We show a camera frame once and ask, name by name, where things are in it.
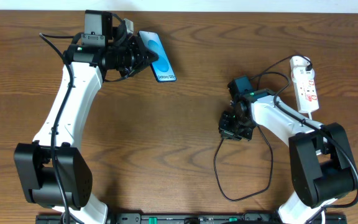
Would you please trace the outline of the blue Galaxy smartphone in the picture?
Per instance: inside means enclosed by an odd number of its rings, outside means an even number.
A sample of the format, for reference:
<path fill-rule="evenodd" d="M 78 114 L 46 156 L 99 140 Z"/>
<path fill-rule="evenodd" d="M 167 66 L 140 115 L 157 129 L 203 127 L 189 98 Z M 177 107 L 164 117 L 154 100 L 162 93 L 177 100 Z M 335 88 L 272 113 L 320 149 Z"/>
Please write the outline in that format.
<path fill-rule="evenodd" d="M 163 44 L 157 33 L 140 30 L 138 36 L 144 45 L 158 55 L 158 59 L 151 63 L 151 68 L 157 82 L 175 82 L 177 80 Z"/>

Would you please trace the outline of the white power strip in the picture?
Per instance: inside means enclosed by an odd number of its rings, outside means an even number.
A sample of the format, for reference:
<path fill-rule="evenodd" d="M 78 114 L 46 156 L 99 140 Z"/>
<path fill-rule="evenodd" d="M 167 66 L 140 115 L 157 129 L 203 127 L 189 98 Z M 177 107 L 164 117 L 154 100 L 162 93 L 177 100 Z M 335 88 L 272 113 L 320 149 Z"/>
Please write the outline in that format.
<path fill-rule="evenodd" d="M 294 67 L 298 66 L 308 67 L 307 70 L 313 68 L 311 62 L 309 62 L 309 58 L 293 56 L 290 59 L 291 71 Z M 295 90 L 297 110 L 299 113 L 311 114 L 312 112 L 319 109 L 318 96 L 314 79 L 307 80 L 305 82 L 293 82 L 293 86 Z"/>

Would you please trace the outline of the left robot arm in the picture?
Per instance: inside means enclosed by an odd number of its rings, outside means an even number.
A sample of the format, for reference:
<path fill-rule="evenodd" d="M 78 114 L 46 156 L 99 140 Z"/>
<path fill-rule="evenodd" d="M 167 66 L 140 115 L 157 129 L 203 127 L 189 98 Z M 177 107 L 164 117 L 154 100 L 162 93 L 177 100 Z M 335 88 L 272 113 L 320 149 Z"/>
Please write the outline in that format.
<path fill-rule="evenodd" d="M 71 36 L 58 53 L 62 81 L 52 108 L 30 143 L 20 143 L 14 162 L 25 199 L 61 213 L 59 223 L 108 223 L 108 206 L 93 193 L 93 175 L 81 155 L 81 142 L 92 102 L 116 70 L 133 77 L 158 59 L 133 22 L 108 11 L 85 12 L 85 29 Z"/>

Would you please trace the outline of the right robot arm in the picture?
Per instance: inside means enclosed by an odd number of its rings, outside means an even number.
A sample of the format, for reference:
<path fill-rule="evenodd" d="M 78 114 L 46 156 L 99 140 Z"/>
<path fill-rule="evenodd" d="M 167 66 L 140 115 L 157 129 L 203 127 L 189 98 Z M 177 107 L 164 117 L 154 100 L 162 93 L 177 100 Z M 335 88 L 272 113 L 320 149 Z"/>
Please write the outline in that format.
<path fill-rule="evenodd" d="M 328 208 L 358 203 L 358 171 L 346 131 L 338 123 L 313 121 L 283 103 L 278 93 L 253 89 L 249 78 L 228 84 L 232 110 L 219 120 L 221 139 L 252 139 L 253 130 L 267 128 L 288 146 L 294 192 L 275 212 L 246 213 L 241 223 L 345 223 Z M 337 205 L 350 192 L 355 199 Z"/>

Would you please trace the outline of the white USB charger plug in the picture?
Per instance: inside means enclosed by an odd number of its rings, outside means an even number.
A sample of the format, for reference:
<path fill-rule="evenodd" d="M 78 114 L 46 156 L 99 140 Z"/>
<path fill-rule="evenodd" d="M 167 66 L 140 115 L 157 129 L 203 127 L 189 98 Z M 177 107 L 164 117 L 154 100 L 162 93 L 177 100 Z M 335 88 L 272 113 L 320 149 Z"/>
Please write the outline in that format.
<path fill-rule="evenodd" d="M 307 70 L 308 67 L 294 67 L 291 71 L 291 79 L 294 83 L 305 82 L 307 80 L 314 79 L 314 70 L 311 68 Z"/>

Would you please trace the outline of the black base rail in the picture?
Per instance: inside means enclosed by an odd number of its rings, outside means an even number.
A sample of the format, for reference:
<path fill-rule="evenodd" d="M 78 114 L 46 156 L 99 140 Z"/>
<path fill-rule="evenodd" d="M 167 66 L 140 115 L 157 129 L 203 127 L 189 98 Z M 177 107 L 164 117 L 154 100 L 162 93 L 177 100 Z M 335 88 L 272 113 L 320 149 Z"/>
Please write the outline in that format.
<path fill-rule="evenodd" d="M 37 215 L 36 224 L 60 223 L 60 215 Z M 108 224 L 213 224 L 213 223 L 282 223 L 273 213 L 248 212 L 243 215 L 141 215 L 139 213 L 119 213 L 107 218 Z M 346 224 L 347 218 L 341 214 L 326 214 L 325 223 Z"/>

